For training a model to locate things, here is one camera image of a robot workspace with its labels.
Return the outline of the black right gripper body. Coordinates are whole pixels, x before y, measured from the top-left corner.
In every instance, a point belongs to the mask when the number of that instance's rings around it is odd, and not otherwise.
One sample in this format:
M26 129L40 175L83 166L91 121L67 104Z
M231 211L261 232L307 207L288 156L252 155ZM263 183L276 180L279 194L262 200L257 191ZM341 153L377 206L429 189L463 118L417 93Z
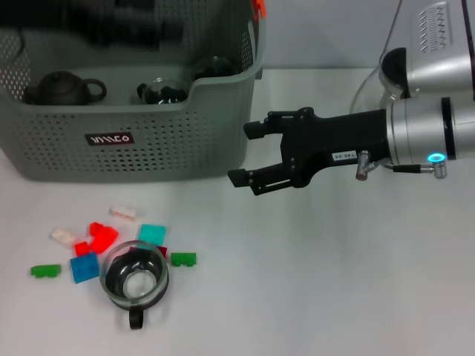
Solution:
M356 159L336 160L341 152L367 151L370 159L389 157L386 111L321 118L312 110L299 110L283 121L281 156L294 187L309 185L319 171L340 165L353 165Z

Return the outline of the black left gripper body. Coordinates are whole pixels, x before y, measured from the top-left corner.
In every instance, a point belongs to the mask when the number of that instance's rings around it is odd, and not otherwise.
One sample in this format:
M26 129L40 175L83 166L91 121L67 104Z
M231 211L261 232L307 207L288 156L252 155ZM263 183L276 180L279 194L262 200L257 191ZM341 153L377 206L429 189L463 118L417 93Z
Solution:
M178 45L184 22L158 10L157 1L76 1L73 28L98 47Z

